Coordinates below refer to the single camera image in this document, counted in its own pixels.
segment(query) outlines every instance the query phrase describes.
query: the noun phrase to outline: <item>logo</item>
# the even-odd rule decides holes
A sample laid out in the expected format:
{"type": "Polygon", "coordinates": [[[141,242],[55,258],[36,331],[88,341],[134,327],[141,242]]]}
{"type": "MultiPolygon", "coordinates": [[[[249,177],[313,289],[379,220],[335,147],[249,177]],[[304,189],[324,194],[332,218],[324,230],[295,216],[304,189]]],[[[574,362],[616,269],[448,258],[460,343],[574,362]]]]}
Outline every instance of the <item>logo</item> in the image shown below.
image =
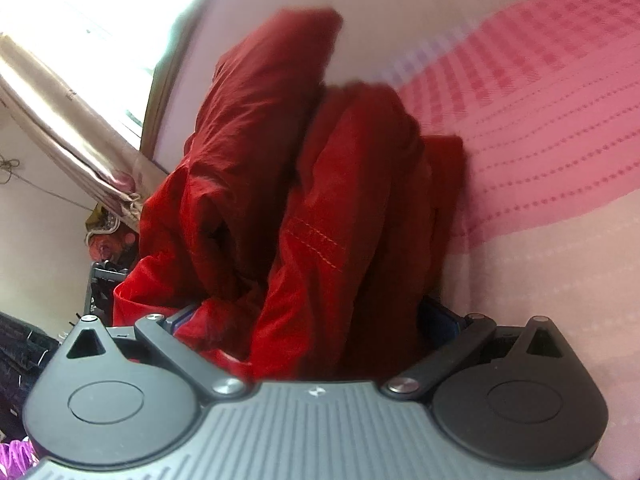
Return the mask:
{"type": "Polygon", "coordinates": [[[311,388],[308,393],[317,399],[318,397],[323,396],[326,393],[326,390],[322,386],[316,386],[315,388],[311,388]]]}

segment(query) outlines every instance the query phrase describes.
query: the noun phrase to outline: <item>window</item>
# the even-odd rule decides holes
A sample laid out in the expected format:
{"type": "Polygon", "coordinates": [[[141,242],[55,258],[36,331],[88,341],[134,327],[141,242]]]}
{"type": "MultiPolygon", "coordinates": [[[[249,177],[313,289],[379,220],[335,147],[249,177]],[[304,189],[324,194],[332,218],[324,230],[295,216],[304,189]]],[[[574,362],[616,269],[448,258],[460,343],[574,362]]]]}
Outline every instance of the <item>window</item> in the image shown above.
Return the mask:
{"type": "Polygon", "coordinates": [[[193,0],[0,0],[0,30],[30,49],[134,147],[154,69],[193,0]]]}

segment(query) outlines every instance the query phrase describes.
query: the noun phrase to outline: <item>black robotic base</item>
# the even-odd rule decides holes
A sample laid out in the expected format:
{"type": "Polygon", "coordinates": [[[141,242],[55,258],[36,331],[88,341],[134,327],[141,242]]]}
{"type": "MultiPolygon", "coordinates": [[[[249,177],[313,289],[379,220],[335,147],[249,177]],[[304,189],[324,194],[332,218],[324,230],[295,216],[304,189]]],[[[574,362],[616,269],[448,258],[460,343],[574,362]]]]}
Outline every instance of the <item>black robotic base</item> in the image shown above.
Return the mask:
{"type": "Polygon", "coordinates": [[[555,325],[432,303],[441,346],[382,388],[248,385],[173,338],[174,320],[84,316],[25,405],[44,458],[30,478],[605,480],[589,459],[606,404],[555,325]]]}

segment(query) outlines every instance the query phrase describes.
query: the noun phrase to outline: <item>red cloth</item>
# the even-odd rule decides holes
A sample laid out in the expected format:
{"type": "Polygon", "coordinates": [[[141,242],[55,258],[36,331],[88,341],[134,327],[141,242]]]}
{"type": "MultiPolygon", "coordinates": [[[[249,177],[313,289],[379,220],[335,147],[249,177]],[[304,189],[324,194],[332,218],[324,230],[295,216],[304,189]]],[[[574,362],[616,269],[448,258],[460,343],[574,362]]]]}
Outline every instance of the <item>red cloth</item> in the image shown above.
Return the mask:
{"type": "Polygon", "coordinates": [[[223,57],[184,160],[145,204],[115,324],[197,301],[177,337],[248,380],[383,380],[424,354],[416,308],[462,145],[425,150],[386,86],[332,88],[318,106],[339,25],[283,12],[223,57]]]}

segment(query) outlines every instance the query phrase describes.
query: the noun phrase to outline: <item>bed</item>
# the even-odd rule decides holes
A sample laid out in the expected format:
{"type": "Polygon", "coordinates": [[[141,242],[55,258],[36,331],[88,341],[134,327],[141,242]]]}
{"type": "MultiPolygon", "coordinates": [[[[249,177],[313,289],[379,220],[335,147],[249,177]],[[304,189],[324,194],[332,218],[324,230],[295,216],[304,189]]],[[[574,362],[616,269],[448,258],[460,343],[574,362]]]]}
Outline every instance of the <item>bed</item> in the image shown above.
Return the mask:
{"type": "Polygon", "coordinates": [[[463,137],[443,303],[551,316],[609,405],[596,462],[640,477],[640,0],[525,0],[385,72],[463,137]]]}

